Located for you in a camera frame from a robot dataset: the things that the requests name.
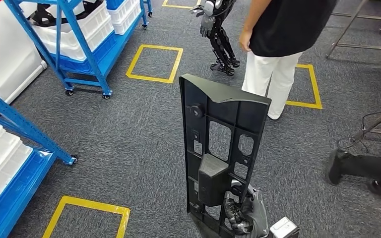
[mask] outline person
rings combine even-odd
[[[340,149],[334,150],[325,168],[325,179],[332,185],[338,185],[344,175],[373,179],[368,188],[371,192],[381,195],[381,157],[354,156]]]
[[[265,96],[269,84],[271,119],[281,116],[299,57],[319,37],[336,1],[252,0],[240,34],[247,51],[242,90]]]

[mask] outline person's leg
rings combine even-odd
[[[294,83],[294,71],[302,53],[281,57],[272,73],[268,90],[268,97],[272,100],[268,112],[271,119],[278,119],[284,110],[285,102]]]
[[[340,183],[343,175],[362,176],[381,181],[381,157],[354,156],[342,150],[335,150],[329,156],[326,172],[327,180],[334,185]]]
[[[280,58],[260,57],[256,56],[253,52],[248,52],[245,80],[242,90],[265,96],[272,72],[279,59]]]

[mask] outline black cable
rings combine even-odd
[[[358,143],[361,143],[363,146],[364,146],[364,148],[366,149],[366,153],[369,153],[369,149],[367,148],[367,146],[362,142],[362,140],[364,139],[364,136],[365,136],[365,126],[364,126],[364,119],[366,118],[366,117],[368,117],[368,116],[371,116],[371,115],[376,115],[376,114],[380,114],[381,113],[381,111],[380,112],[376,112],[376,113],[369,113],[369,114],[366,114],[366,115],[364,115],[363,116],[363,118],[362,118],[362,132],[363,132],[363,134],[362,134],[362,137],[359,139],[359,140],[355,140],[354,139],[354,137],[352,137],[352,136],[349,136],[349,137],[343,137],[343,138],[341,138],[341,139],[338,139],[337,140],[337,147],[338,147],[338,149],[349,149],[349,148],[351,148],[351,147],[353,147],[353,146],[355,146],[356,144],[358,144]],[[349,140],[352,140],[353,141],[353,143],[351,144],[351,145],[349,145],[349,146],[347,146],[347,147],[342,147],[342,146],[340,146],[339,145],[339,142],[341,141],[341,140],[343,140],[343,139],[349,139]]]
[[[208,16],[210,16],[210,17],[216,17],[216,16],[219,16],[219,15],[221,15],[221,14],[223,14],[223,13],[225,13],[232,5],[234,4],[234,2],[231,0],[230,1],[230,4],[226,7],[226,9],[224,9],[222,12],[220,12],[219,14],[216,14],[216,15],[212,15],[212,16],[210,16],[210,15],[208,15]]]

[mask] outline white pants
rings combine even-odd
[[[284,57],[260,57],[248,52],[246,74],[242,90],[265,96],[272,100],[268,116],[278,119],[294,82],[294,70],[303,52]]]

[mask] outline person's arm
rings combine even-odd
[[[271,1],[272,0],[252,0],[249,13],[246,17],[246,21],[240,35],[240,46],[245,51],[251,51],[249,49],[249,40],[252,36],[252,30]]]

